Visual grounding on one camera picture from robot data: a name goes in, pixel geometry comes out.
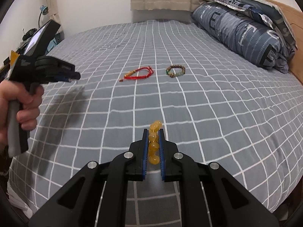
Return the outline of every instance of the bead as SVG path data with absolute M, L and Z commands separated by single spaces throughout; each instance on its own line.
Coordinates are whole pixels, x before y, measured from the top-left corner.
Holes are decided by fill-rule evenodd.
M 159 135 L 156 132 L 151 132 L 148 136 L 150 142 L 158 141 Z
M 148 158 L 149 162 L 153 165 L 159 164 L 160 163 L 160 158 L 157 155 L 152 155 Z
M 157 129 L 157 125 L 156 124 L 151 124 L 149 129 L 152 131 L 152 132 L 157 132 L 159 129 Z
M 159 144 L 158 142 L 150 142 L 149 145 L 148 145 L 148 148 L 151 150 L 151 151 L 154 151 L 156 152 L 158 149 L 159 149 Z
M 162 122 L 160 120 L 156 120 L 154 124 L 157 126 L 158 130 L 162 127 Z

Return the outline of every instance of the pillowcase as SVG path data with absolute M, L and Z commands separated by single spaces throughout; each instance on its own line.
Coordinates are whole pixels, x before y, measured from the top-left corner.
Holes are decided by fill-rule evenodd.
M 239 11 L 240 13 L 245 14 L 247 17 L 250 17 L 251 19 L 262 25 L 270 27 L 272 30 L 274 29 L 272 27 L 273 24 L 272 20 L 261 10 L 253 6 L 237 2 L 235 0 L 204 0 L 204 1 L 215 1 L 235 11 Z
M 288 72 L 287 59 L 292 55 L 278 34 L 267 26 L 217 2 L 201 5 L 191 17 L 209 34 L 254 65 Z
M 273 21 L 274 30 L 284 37 L 286 43 L 288 44 L 287 46 L 293 50 L 294 47 L 297 48 L 294 32 L 279 6 L 265 0 L 236 1 L 251 5 L 262 10 Z

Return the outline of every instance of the wooden headboard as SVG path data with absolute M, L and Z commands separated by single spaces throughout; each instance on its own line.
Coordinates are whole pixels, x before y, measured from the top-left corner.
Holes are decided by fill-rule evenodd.
M 303 13 L 283 3 L 273 0 L 267 1 L 276 4 L 281 8 L 294 30 L 298 50 L 288 65 L 289 71 L 303 84 Z

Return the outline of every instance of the metal screw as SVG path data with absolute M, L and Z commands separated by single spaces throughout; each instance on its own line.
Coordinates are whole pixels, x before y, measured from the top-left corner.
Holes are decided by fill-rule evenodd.
M 133 156 L 134 156 L 134 154 L 133 154 L 132 152 L 126 152 L 126 153 L 124 154 L 124 157 L 127 158 L 127 159 L 130 159 L 130 158 L 132 158 Z
M 212 163 L 210 163 L 210 168 L 211 169 L 214 169 L 214 170 L 217 170 L 217 169 L 219 169 L 219 164 L 218 163 L 216 163 L 216 162 L 212 162 Z
M 175 153 L 175 154 L 174 154 L 174 157 L 175 157 L 176 159 L 182 159 L 182 158 L 183 158 L 183 154 L 182 154 L 182 153 Z
M 97 162 L 91 161 L 87 164 L 87 167 L 90 169 L 94 169 L 97 165 L 98 165 Z

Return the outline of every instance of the red bracelet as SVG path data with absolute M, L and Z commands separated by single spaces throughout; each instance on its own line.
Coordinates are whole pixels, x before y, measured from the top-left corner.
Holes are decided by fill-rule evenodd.
M 143 69 L 148 70 L 148 74 L 143 75 L 143 76 L 132 76 L 134 73 L 136 73 L 138 71 L 141 71 Z M 151 66 L 143 66 L 143 67 L 140 67 L 140 68 L 138 68 L 136 70 L 132 70 L 132 71 L 128 72 L 127 74 L 124 75 L 124 78 L 119 79 L 119 82 L 122 82 L 123 79 L 134 79 L 134 80 L 137 80 L 137 79 L 148 78 L 149 76 L 153 75 L 153 73 L 154 73 L 154 71 L 151 68 Z

